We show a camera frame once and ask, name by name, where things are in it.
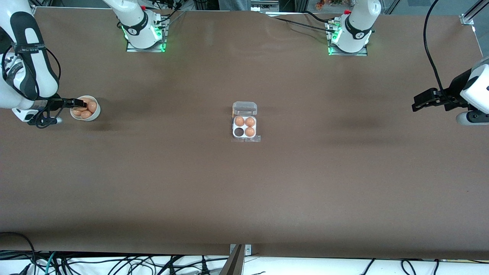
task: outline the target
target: metal bracket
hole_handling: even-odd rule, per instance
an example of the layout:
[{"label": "metal bracket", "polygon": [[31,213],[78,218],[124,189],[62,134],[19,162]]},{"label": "metal bracket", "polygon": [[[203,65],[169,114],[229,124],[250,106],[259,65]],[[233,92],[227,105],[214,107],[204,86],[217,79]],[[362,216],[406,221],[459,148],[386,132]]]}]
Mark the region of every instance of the metal bracket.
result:
[{"label": "metal bracket", "polygon": [[[229,254],[231,255],[233,253],[234,248],[236,245],[230,245],[229,246]],[[244,245],[244,255],[245,256],[251,256],[251,245]]]},{"label": "metal bracket", "polygon": [[460,23],[462,23],[462,25],[474,25],[474,20],[472,19],[469,22],[465,21],[464,14],[459,15],[459,18],[460,18]]},{"label": "metal bracket", "polygon": [[472,19],[475,18],[479,12],[481,12],[487,5],[489,5],[489,0],[477,0],[477,2],[468,9],[465,13],[460,16],[460,22],[462,25],[474,25]]},{"label": "metal bracket", "polygon": [[251,254],[251,245],[238,244],[231,248],[232,253],[227,259],[219,275],[242,275],[245,264],[245,253]]}]

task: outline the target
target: brown egg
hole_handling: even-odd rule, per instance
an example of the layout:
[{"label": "brown egg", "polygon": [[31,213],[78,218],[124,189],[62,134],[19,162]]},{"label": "brown egg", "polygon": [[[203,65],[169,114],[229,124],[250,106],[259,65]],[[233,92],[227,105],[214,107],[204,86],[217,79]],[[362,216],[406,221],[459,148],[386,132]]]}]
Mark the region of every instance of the brown egg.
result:
[{"label": "brown egg", "polygon": [[244,134],[247,135],[248,137],[252,137],[255,134],[255,129],[248,127],[244,131]]},{"label": "brown egg", "polygon": [[234,124],[238,125],[239,127],[243,126],[245,124],[245,119],[242,116],[237,116],[234,119]]},{"label": "brown egg", "polygon": [[246,126],[248,127],[253,127],[255,126],[255,119],[252,117],[249,117],[246,119]]},{"label": "brown egg", "polygon": [[82,119],[85,119],[91,117],[91,115],[92,113],[90,113],[90,111],[83,111],[80,116],[82,117]]},{"label": "brown egg", "polygon": [[87,108],[86,107],[75,107],[73,108],[74,111],[80,111],[80,112],[83,112],[83,111],[86,111]]},{"label": "brown egg", "polygon": [[88,109],[91,113],[94,113],[95,110],[97,110],[97,102],[92,101],[92,102],[89,102],[87,105],[88,105]]}]

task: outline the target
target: brown table surface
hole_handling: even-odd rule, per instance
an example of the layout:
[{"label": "brown table surface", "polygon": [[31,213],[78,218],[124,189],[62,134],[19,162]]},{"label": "brown table surface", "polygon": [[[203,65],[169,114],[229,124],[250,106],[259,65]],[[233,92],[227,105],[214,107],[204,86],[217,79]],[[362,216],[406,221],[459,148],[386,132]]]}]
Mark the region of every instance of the brown table surface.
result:
[{"label": "brown table surface", "polygon": [[[424,17],[380,16],[368,57],[329,56],[321,31],[257,12],[188,12],[165,53],[125,52],[111,10],[36,18],[59,94],[102,108],[45,130],[0,111],[0,229],[36,249],[489,256],[489,128],[411,111],[436,86]],[[456,16],[429,29],[448,86],[481,53]],[[262,142],[231,141],[235,101],[258,104]]]}]

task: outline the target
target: white floor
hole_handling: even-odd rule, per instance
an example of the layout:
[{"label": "white floor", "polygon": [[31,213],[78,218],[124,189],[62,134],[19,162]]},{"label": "white floor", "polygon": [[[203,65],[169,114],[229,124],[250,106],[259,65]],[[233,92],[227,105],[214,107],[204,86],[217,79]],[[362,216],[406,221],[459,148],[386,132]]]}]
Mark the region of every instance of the white floor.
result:
[{"label": "white floor", "polygon": [[[206,259],[219,258],[222,256],[207,256]],[[74,261],[103,261],[114,258],[79,258]],[[158,265],[164,265],[170,259],[169,256],[153,257]],[[201,256],[185,256],[177,261],[176,265],[187,265],[194,262],[200,262]],[[364,272],[365,267],[370,260],[368,259],[322,259],[322,258],[277,258],[277,257],[254,257],[250,256],[245,259],[243,275],[256,275],[265,272],[264,275],[360,275]],[[0,275],[10,275],[19,273],[27,264],[28,260],[0,260]],[[225,261],[208,262],[209,270],[221,268]],[[429,261],[411,261],[417,275],[431,275],[435,268],[435,262]],[[70,265],[74,270],[82,275],[107,275],[110,269],[115,265],[114,262],[87,264],[79,263]],[[117,273],[117,275],[126,275],[129,272],[129,265]],[[198,272],[197,269],[187,268],[178,272],[180,275],[193,275]],[[145,267],[138,267],[133,271],[133,275],[151,275],[154,270]],[[33,274],[33,267],[29,269],[27,275]],[[43,275],[44,272],[38,269],[37,275]],[[370,267],[367,275],[403,275],[404,272],[400,267],[400,260],[375,260]],[[456,263],[440,262],[436,275],[487,275],[489,274],[489,264],[479,263]]]}]

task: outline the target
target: white bowl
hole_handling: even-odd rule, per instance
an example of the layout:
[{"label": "white bowl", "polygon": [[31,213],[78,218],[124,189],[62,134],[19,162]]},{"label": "white bowl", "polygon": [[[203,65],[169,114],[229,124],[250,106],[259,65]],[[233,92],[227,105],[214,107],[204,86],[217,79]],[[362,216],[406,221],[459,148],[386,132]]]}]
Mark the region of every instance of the white bowl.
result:
[{"label": "white bowl", "polygon": [[70,110],[69,110],[69,113],[70,113],[70,114],[71,114],[71,116],[72,116],[74,119],[76,119],[76,120],[81,120],[81,121],[92,121],[92,120],[96,119],[96,118],[98,117],[98,115],[100,115],[100,104],[98,104],[98,101],[97,101],[97,100],[95,99],[95,97],[93,97],[93,96],[84,95],[84,96],[80,96],[78,99],[82,99],[82,98],[88,98],[88,99],[90,99],[90,100],[92,100],[92,101],[95,101],[95,103],[97,103],[97,109],[95,109],[95,112],[94,112],[94,113],[93,113],[91,116],[89,116],[89,117],[87,117],[87,118],[85,118],[85,119],[82,119],[82,117],[81,117],[81,116],[79,116],[79,115],[75,115],[75,114],[73,114],[73,109],[70,109]]}]

